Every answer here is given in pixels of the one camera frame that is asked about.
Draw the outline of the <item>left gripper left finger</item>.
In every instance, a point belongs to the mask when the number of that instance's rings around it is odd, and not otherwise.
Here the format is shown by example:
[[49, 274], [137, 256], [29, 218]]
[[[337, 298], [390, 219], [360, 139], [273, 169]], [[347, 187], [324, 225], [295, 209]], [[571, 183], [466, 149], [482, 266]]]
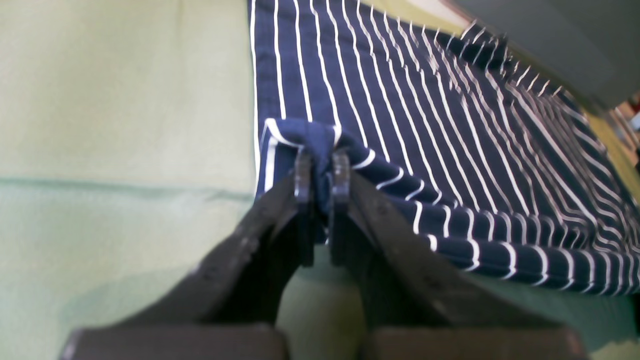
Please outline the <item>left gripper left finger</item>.
[[313, 159], [254, 203], [233, 232], [160, 299], [110, 325], [74, 330], [62, 360], [288, 360], [282, 294], [312, 265]]

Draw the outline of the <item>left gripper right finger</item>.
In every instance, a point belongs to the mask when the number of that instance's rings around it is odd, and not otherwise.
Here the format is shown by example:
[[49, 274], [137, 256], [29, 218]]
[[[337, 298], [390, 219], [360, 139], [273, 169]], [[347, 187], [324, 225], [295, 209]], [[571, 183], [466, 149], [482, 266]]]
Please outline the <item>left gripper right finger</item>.
[[331, 261], [355, 278], [359, 360], [586, 360], [579, 335], [466, 279], [416, 235], [344, 150], [331, 157]]

